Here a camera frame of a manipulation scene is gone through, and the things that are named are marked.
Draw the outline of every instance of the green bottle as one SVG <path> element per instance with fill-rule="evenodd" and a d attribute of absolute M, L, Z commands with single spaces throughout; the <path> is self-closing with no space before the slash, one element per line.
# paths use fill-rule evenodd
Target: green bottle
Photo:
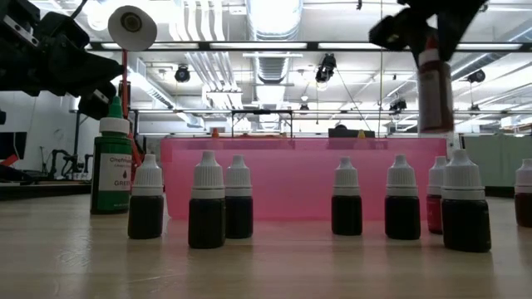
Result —
<path fill-rule="evenodd" d="M 130 122 L 122 118 L 121 100 L 113 98 L 94 139 L 91 214 L 127 213 L 131 190 Z"/>

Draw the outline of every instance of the wall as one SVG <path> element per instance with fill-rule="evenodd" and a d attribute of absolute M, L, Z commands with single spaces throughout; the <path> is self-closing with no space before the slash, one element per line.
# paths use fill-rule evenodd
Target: wall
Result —
<path fill-rule="evenodd" d="M 58 97 L 42 92 L 31 97 L 23 92 L 0 92 L 0 108 L 7 112 L 5 125 L 0 132 L 28 132 L 24 159 L 13 165 L 17 169 L 42 169 L 40 147 L 44 160 L 54 149 L 74 150 L 76 115 L 69 112 L 71 96 Z M 92 154 L 94 137 L 98 135 L 99 121 L 87 119 L 80 127 L 78 154 L 83 161 L 85 154 Z M 48 161 L 50 169 L 52 158 Z M 61 171 L 62 156 L 58 156 L 57 168 Z"/>

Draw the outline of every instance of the ceiling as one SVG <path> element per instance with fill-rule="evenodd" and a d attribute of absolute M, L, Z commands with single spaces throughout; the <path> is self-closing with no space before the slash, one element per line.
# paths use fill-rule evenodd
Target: ceiling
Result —
<path fill-rule="evenodd" d="M 44 13 L 57 11 L 70 14 L 79 0 L 32 2 L 36 3 Z M 111 38 L 107 30 L 93 30 L 88 23 L 91 14 L 96 15 L 95 12 L 101 12 L 91 6 L 94 4 L 92 2 L 96 2 L 96 0 L 89 0 L 86 8 L 84 8 L 84 13 L 77 18 L 77 21 L 90 33 L 92 41 L 110 42 Z M 298 40 L 366 42 L 368 31 L 381 19 L 382 15 L 395 14 L 403 8 L 395 4 L 394 1 L 386 0 L 381 5 L 378 1 L 364 0 L 362 10 L 358 11 L 355 1 L 348 2 L 304 0 Z M 138 5 L 141 5 L 158 23 L 157 41 L 172 41 L 168 23 L 177 18 L 173 2 L 170 0 L 148 2 L 138 0 L 135 3 L 140 3 Z M 223 7 L 225 37 L 230 41 L 248 40 L 245 1 L 224 0 Z M 532 24 L 531 12 L 532 1 L 530 0 L 490 1 L 488 10 L 477 15 L 462 41 L 506 42 L 506 40 L 501 40 L 501 37 L 507 32 L 525 22 Z M 185 13 L 188 17 L 188 8 L 185 9 Z M 201 25 L 200 14 L 200 1 L 198 1 L 196 13 L 198 31 Z M 212 29 L 212 11 L 209 16 Z M 430 23 L 435 25 L 435 20 L 431 19 Z M 409 53 L 338 52 L 335 53 L 338 71 L 328 82 L 328 88 L 325 91 L 317 91 L 313 77 L 324 52 L 306 51 L 302 54 L 303 57 L 291 59 L 288 79 L 284 82 L 288 87 L 283 94 L 283 105 L 292 106 L 294 109 L 301 103 L 301 96 L 308 97 L 310 109 L 350 109 L 354 107 L 352 96 L 360 109 L 376 110 L 378 108 L 377 102 L 380 99 L 386 97 L 405 82 L 415 80 L 416 66 Z M 120 53 L 102 55 L 120 59 Z M 458 61 L 466 59 L 468 55 L 476 54 L 456 53 L 449 63 L 453 66 Z M 202 107 L 203 102 L 200 98 L 203 83 L 193 68 L 190 66 L 191 78 L 187 83 L 177 83 L 174 78 L 179 64 L 189 64 L 184 52 L 147 51 L 130 54 L 130 61 L 137 58 L 146 63 L 148 77 L 159 85 L 165 93 L 173 96 L 180 106 L 184 108 Z M 229 58 L 238 87 L 242 90 L 243 104 L 255 103 L 257 98 L 254 86 L 257 81 L 253 72 L 252 60 L 244 58 L 242 52 L 234 51 L 229 53 Z M 455 95 L 455 108 L 467 109 L 472 101 L 503 94 L 530 83 L 532 68 L 527 67 L 527 64 L 531 61 L 532 52 L 512 53 L 483 67 L 482 70 L 486 74 L 486 79 L 480 84 L 474 83 L 470 86 L 468 82 L 454 81 L 452 88 Z M 153 107 L 153 100 L 140 88 L 134 87 L 132 95 L 134 105 L 143 109 Z M 409 109 L 416 109 L 416 89 L 410 89 L 400 96 L 407 100 L 410 105 Z M 532 88 L 520 96 L 493 103 L 490 110 L 502 110 L 530 100 L 532 100 Z"/>

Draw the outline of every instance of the translucent pink container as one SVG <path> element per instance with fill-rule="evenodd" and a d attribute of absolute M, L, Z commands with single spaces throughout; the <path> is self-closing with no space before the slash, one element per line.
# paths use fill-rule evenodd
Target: translucent pink container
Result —
<path fill-rule="evenodd" d="M 334 170 L 350 156 L 358 169 L 363 218 L 384 219 L 387 169 L 395 154 L 405 154 L 416 171 L 421 206 L 425 206 L 428 170 L 446 155 L 446 140 L 415 139 L 166 139 L 161 141 L 168 213 L 188 217 L 194 167 L 203 150 L 214 150 L 224 172 L 234 154 L 251 169 L 254 218 L 328 220 Z M 421 209 L 421 219 L 426 210 Z"/>

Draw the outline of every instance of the table surface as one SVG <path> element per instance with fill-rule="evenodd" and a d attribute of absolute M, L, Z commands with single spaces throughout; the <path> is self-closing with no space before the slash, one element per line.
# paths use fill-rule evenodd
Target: table surface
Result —
<path fill-rule="evenodd" d="M 253 238 L 192 250 L 187 225 L 130 240 L 127 215 L 91 216 L 86 195 L 0 202 L 1 298 L 531 298 L 532 228 L 511 199 L 490 199 L 489 253 L 362 237 L 328 222 L 259 222 Z"/>

